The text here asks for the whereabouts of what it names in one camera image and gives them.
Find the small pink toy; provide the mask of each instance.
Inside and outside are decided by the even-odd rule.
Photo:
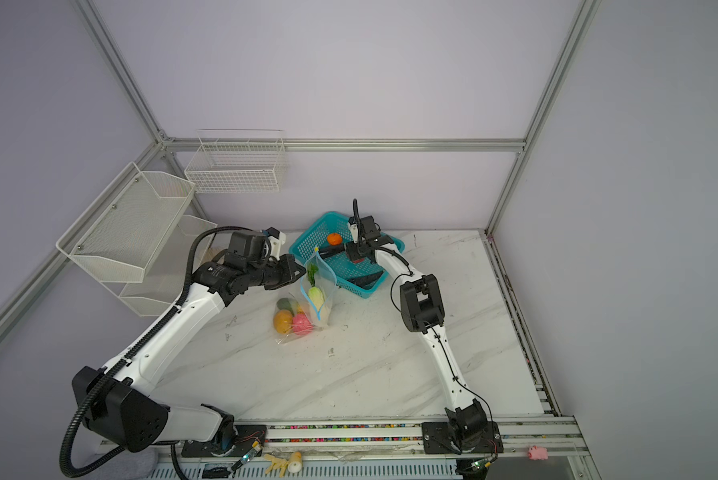
[[[549,451],[544,447],[532,446],[527,450],[527,456],[530,460],[548,460]]]

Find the orange fruit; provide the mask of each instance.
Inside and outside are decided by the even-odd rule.
[[[327,235],[327,243],[330,245],[340,245],[343,243],[343,237],[340,234]]]
[[[292,331],[292,312],[289,310],[279,310],[274,315],[274,330],[287,335]]]

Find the white mesh shelf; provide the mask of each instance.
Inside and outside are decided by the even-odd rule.
[[[188,180],[134,164],[122,174],[129,182],[86,233],[71,242],[74,224],[56,244],[101,283],[143,282],[195,190]]]
[[[197,130],[185,177],[203,194],[277,192],[287,171],[280,130]]]
[[[183,215],[142,283],[127,283],[118,294],[112,286],[106,287],[138,315],[162,315],[181,292],[185,279],[185,260],[194,239],[201,232],[217,225],[196,216]],[[213,236],[209,235],[199,243],[194,255],[194,268],[201,264],[212,239]]]

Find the mesh basket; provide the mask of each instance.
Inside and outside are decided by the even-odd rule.
[[[287,171],[280,130],[197,130],[185,177],[203,194],[277,192]]]
[[[194,184],[174,175],[125,169],[134,169],[132,179],[92,227],[74,244],[68,232],[57,243],[101,283],[143,282],[194,194]]]
[[[143,282],[125,284],[117,294],[119,299],[140,316],[162,315],[183,288],[185,257],[189,254],[191,243],[200,233],[217,225],[196,216],[183,215]],[[194,268],[201,264],[212,239],[213,235],[209,235],[199,242],[194,255]]]
[[[314,248],[327,246],[327,235],[333,232],[340,234],[343,241],[351,241],[351,231],[348,229],[348,217],[338,212],[327,212],[306,230],[290,247],[290,253],[295,255],[297,261],[305,264],[314,253]],[[404,252],[404,242],[398,238],[391,237],[400,252]],[[362,298],[369,298],[375,290],[388,278],[388,272],[383,272],[383,267],[378,264],[371,264],[365,259],[360,264],[352,263],[345,254],[338,254],[325,259],[325,262],[333,269],[337,276],[338,286],[359,295]],[[383,272],[381,278],[368,288],[354,285],[346,279],[355,276],[365,276]]]

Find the yellow toy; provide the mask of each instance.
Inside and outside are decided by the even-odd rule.
[[[281,478],[285,476],[287,470],[289,470],[290,473],[298,473],[303,468],[303,456],[300,452],[293,453],[289,460],[278,458],[268,453],[263,455],[263,458],[271,462],[271,465],[266,468],[265,475],[271,473],[272,470],[278,470],[279,478]]]

